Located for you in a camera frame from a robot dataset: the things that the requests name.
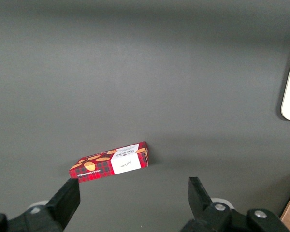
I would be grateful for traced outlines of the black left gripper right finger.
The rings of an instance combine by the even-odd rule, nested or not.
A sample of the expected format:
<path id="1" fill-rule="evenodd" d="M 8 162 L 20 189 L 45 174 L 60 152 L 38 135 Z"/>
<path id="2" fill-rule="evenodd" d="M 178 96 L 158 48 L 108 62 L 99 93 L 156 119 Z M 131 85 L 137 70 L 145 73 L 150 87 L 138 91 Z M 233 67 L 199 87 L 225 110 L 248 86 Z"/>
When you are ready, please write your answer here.
<path id="1" fill-rule="evenodd" d="M 189 220 L 182 232 L 288 232 L 289 229 L 273 212 L 249 209 L 245 215 L 222 200 L 210 198 L 201 181 L 190 177 L 188 202 L 194 219 Z"/>

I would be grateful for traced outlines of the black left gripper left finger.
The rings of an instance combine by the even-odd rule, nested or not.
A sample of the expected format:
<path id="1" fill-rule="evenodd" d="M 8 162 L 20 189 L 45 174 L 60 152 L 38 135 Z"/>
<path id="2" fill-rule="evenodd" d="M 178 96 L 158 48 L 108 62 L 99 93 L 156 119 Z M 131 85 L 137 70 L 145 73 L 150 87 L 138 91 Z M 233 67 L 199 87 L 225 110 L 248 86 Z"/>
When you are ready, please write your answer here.
<path id="1" fill-rule="evenodd" d="M 35 203 L 13 219 L 0 213 L 0 232 L 62 232 L 79 204 L 79 182 L 70 178 L 45 204 Z"/>

